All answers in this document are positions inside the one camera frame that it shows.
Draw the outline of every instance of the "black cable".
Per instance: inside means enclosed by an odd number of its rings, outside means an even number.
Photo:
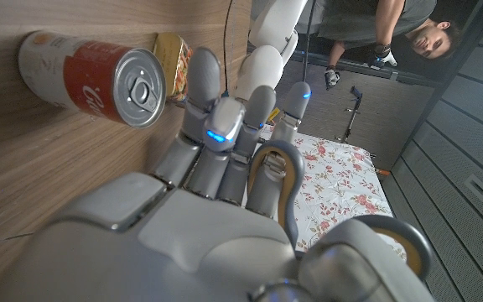
[[[307,26],[307,43],[305,43],[305,56],[303,57],[303,81],[307,81],[307,64],[309,63],[309,41],[310,41],[310,26],[312,26],[312,15],[314,13],[314,6],[316,0],[312,2],[312,8],[310,9],[309,25]]]
[[[226,11],[225,29],[223,30],[223,66],[225,67],[225,91],[228,91],[228,77],[226,76],[226,26],[228,24],[228,17],[231,14],[232,1],[228,4]]]

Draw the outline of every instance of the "red and white can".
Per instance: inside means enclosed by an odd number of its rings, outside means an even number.
[[[165,75],[146,49],[39,31],[22,43],[18,66],[29,89],[56,106],[135,128],[164,109]]]

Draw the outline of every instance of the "hand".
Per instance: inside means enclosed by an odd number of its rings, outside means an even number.
[[[389,62],[392,66],[398,65],[396,60],[394,59],[394,55],[392,55],[391,52],[391,45],[381,45],[379,44],[376,46],[374,49],[374,56],[375,59],[373,59],[371,63],[372,68],[380,69],[383,68],[386,62]]]

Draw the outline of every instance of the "floral bedsheet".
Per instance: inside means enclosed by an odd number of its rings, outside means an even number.
[[[273,128],[265,126],[269,139]],[[370,154],[359,147],[297,133],[294,145],[304,157],[304,182],[295,200],[299,237],[296,249],[307,251],[336,224],[365,214],[392,216]],[[405,259],[402,246],[380,235]]]

